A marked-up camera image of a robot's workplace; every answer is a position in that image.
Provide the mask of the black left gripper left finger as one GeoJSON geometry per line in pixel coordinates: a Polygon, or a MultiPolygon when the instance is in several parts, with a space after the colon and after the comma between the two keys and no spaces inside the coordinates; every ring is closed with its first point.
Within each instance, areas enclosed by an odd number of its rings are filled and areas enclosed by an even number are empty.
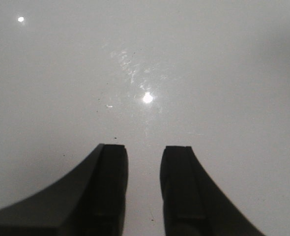
{"type": "Polygon", "coordinates": [[[126,148],[99,144],[51,186],[0,209],[0,236],[120,236],[127,183],[126,148]]]}

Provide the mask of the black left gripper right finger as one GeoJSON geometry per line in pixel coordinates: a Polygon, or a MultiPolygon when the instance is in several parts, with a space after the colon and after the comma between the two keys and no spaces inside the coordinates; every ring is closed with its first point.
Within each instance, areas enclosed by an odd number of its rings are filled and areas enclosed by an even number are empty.
{"type": "Polygon", "coordinates": [[[261,236],[228,199],[191,147],[167,146],[160,167],[167,236],[261,236]]]}

